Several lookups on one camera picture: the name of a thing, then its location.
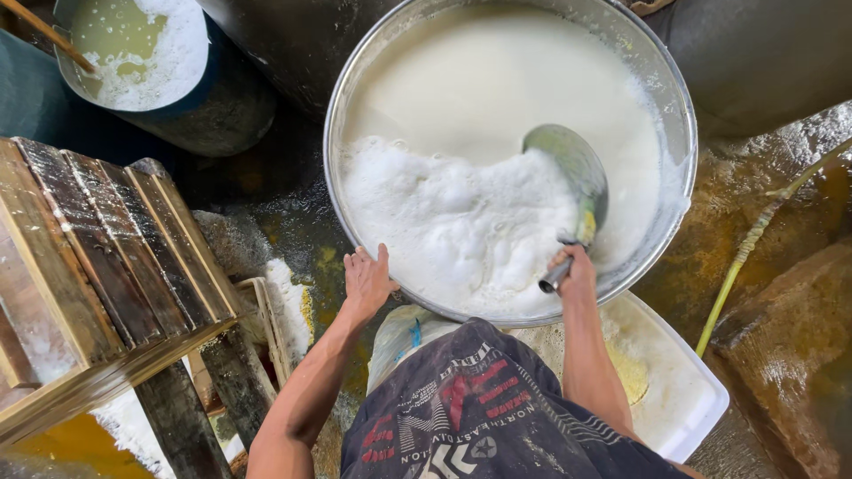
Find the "metal ladle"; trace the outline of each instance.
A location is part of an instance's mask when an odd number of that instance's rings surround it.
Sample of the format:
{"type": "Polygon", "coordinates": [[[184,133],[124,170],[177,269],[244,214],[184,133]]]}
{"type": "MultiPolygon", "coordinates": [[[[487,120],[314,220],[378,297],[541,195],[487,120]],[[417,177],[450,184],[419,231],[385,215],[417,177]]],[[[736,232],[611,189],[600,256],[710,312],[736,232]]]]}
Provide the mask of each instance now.
{"type": "MultiPolygon", "coordinates": [[[[609,186],[601,160],[582,136],[558,124],[543,124],[530,130],[524,136],[523,152],[531,148],[552,156],[577,194],[577,223],[564,225],[557,239],[565,245],[582,245],[588,251],[607,219],[609,206],[609,186]]],[[[571,274],[573,262],[574,258],[568,257],[545,274],[538,281],[541,291],[557,291],[559,283],[571,274]]]]}

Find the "stainless steel basin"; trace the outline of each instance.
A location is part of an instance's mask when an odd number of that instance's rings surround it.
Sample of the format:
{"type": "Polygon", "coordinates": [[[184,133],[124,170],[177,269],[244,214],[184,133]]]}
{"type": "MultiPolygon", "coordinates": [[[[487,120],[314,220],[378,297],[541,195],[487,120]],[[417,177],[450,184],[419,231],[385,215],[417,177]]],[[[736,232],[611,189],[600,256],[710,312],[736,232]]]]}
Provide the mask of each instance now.
{"type": "MultiPolygon", "coordinates": [[[[354,245],[361,244],[350,221],[348,207],[339,194],[342,184],[343,132],[350,98],[372,61],[400,34],[446,9],[480,4],[508,4],[544,9],[586,27],[612,49],[639,77],[662,125],[660,196],[656,216],[632,257],[597,279],[598,303],[605,303],[633,285],[663,254],[689,207],[697,161],[697,133],[692,102],[677,66],[656,35],[621,3],[613,0],[408,0],[388,12],[361,40],[340,74],[325,117],[323,155],[331,202],[344,231],[354,245]]],[[[402,290],[414,303],[439,315],[464,321],[468,315],[402,290]]],[[[556,322],[559,314],[518,320],[509,316],[486,317],[495,326],[528,327],[556,322]]]]}

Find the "hand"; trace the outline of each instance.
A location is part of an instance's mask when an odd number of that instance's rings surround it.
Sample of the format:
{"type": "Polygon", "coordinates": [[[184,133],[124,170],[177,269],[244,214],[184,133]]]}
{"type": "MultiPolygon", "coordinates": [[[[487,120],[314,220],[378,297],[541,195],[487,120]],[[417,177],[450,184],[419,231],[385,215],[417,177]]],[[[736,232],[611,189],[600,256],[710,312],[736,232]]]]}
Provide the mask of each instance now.
{"type": "Polygon", "coordinates": [[[376,315],[392,291],[400,289],[399,283],[388,277],[388,247],[378,246],[378,261],[367,254],[364,246],[355,248],[355,254],[343,257],[346,267],[346,310],[357,321],[367,321],[376,315]]]}
{"type": "Polygon", "coordinates": [[[581,245],[566,245],[547,265],[547,269],[553,269],[557,264],[562,263],[569,256],[574,257],[574,263],[571,265],[571,271],[559,283],[559,291],[557,293],[562,297],[562,302],[577,301],[579,299],[588,299],[596,301],[596,272],[595,266],[591,263],[589,255],[581,245]]]}

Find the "yellow hose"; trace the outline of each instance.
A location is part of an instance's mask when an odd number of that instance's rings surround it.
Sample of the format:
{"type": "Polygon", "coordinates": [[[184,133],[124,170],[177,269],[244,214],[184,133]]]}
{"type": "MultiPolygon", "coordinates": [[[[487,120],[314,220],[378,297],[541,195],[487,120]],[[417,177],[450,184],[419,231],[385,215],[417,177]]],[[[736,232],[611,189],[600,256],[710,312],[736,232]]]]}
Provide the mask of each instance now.
{"type": "Polygon", "coordinates": [[[740,272],[740,268],[743,267],[746,259],[748,259],[749,253],[754,251],[754,245],[757,243],[757,240],[763,236],[763,230],[766,229],[769,222],[772,221],[772,217],[775,216],[775,212],[784,204],[785,201],[798,191],[798,189],[811,176],[819,171],[826,163],[835,159],[840,155],[840,153],[846,151],[849,147],[852,147],[852,138],[840,143],[840,145],[820,158],[819,161],[809,166],[808,169],[803,171],[802,174],[799,175],[794,182],[790,183],[790,186],[787,188],[768,193],[774,194],[775,200],[760,213],[757,221],[754,222],[748,234],[745,235],[745,239],[743,239],[742,243],[740,243],[740,248],[737,250],[737,255],[731,262],[731,266],[728,267],[728,274],[725,275],[725,282],[722,283],[722,290],[719,291],[719,295],[716,297],[716,302],[713,303],[713,309],[710,311],[710,316],[707,317],[707,322],[704,324],[704,331],[701,332],[701,339],[698,341],[698,346],[695,348],[695,354],[697,354],[698,357],[703,356],[705,349],[707,349],[707,343],[710,342],[710,336],[713,333],[713,328],[716,327],[716,321],[719,319],[719,313],[722,312],[722,306],[724,306],[725,300],[728,299],[728,293],[731,292],[731,286],[734,285],[737,273],[740,272]]]}

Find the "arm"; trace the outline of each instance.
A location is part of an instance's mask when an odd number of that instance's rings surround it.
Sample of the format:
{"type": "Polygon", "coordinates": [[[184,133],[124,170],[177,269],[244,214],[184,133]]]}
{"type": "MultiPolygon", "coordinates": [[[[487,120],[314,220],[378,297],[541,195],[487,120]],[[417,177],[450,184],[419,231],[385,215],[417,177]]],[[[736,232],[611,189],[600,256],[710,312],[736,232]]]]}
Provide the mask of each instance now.
{"type": "Polygon", "coordinates": [[[311,447],[334,406],[343,369],[367,321],[388,294],[400,288],[388,278],[388,248],[373,261],[363,246],[343,257],[346,300],[337,318],[293,372],[251,443],[248,479],[314,477],[311,447]]]}
{"type": "MultiPolygon", "coordinates": [[[[633,431],[627,393],[603,342],[597,313],[596,273],[582,246],[566,246],[549,268],[574,257],[571,276],[559,285],[562,322],[565,325],[565,356],[562,364],[562,395],[601,418],[622,436],[642,443],[633,431]]],[[[675,464],[694,479],[704,479],[691,468],[675,464]]]]}

